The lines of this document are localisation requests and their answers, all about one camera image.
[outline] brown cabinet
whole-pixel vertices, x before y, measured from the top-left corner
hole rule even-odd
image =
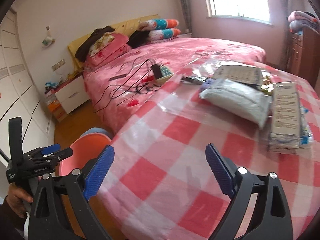
[[[320,35],[309,28],[304,28],[299,34],[293,33],[288,71],[315,87],[319,69]]]

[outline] person's hand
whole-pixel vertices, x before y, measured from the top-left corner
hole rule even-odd
[[[8,205],[19,217],[24,218],[27,210],[22,200],[29,203],[33,202],[33,198],[24,189],[17,187],[14,183],[9,185],[8,196],[6,198]]]

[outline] window sill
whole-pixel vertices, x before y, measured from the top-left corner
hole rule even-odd
[[[274,27],[274,25],[271,22],[266,22],[266,21],[262,21],[262,20],[258,20],[258,19],[241,17],[241,16],[212,15],[211,17],[207,17],[207,19],[215,19],[215,18],[227,18],[227,19],[237,19],[237,20],[242,20],[242,21],[251,21],[251,22],[262,23],[262,24],[268,25],[270,27]]]

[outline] white wardrobe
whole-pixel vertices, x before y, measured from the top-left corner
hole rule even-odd
[[[54,122],[43,108],[24,64],[15,21],[15,14],[8,11],[0,24],[0,149],[9,159],[10,118],[22,118],[24,153],[51,145],[54,140]],[[7,166],[7,161],[1,156],[0,161]]]

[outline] silver bolt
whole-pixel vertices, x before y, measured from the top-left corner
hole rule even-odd
[[[270,177],[273,179],[276,179],[278,177],[277,174],[275,174],[274,172],[270,173]]]
[[[244,168],[244,167],[240,167],[240,168],[238,169],[238,171],[239,171],[239,173],[241,173],[241,174],[246,174],[246,173],[248,172],[247,169]]]
[[[72,175],[75,175],[75,176],[79,175],[80,173],[81,173],[81,170],[79,170],[79,169],[74,169],[72,171]]]
[[[50,174],[46,173],[42,176],[42,179],[49,179],[50,178]]]

